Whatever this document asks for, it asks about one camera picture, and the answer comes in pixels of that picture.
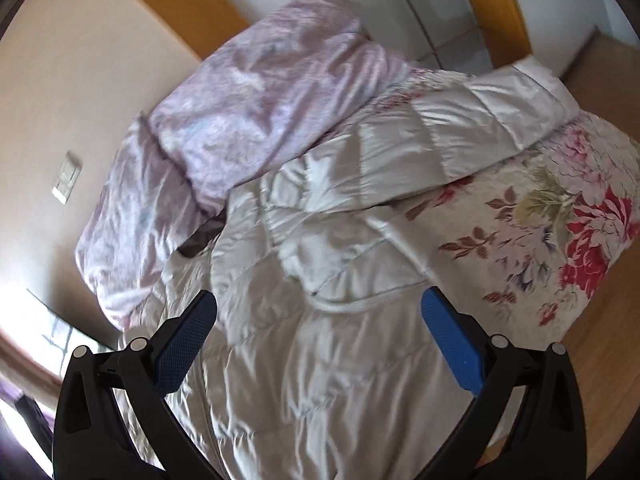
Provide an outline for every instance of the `white switch plate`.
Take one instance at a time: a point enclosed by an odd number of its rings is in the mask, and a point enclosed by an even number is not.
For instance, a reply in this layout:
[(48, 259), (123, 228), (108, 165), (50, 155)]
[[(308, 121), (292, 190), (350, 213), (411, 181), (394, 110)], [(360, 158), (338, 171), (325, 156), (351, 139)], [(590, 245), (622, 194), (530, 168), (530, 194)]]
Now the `white switch plate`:
[(53, 196), (60, 200), (63, 205), (68, 202), (81, 169), (80, 164), (76, 163), (74, 158), (67, 153), (58, 174), (58, 181), (51, 190)]

